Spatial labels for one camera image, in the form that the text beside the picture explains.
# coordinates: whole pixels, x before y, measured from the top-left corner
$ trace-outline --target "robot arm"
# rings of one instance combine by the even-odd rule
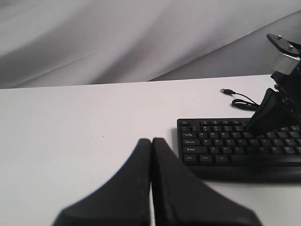
[[[246,125],[254,135],[301,122],[301,45],[281,36],[267,35],[265,52],[275,70],[275,90],[269,88],[255,114]]]

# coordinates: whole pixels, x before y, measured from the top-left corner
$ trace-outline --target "space bar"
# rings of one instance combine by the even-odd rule
[[[301,166],[301,156],[231,156],[232,166]]]

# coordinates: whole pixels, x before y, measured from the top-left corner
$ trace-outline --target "table surface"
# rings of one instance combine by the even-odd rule
[[[250,117],[222,88],[261,102],[268,75],[0,90],[0,225],[51,225],[103,185],[141,137],[177,153],[178,118]],[[301,186],[207,182],[265,226],[299,225]]]

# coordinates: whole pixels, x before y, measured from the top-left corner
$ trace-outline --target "white fabric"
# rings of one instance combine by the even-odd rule
[[[148,81],[300,0],[2,0],[0,88]]]

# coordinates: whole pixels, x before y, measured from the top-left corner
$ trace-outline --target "black keyboard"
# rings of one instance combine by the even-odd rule
[[[300,126],[253,137],[248,120],[178,119],[180,160],[202,179],[301,182]]]

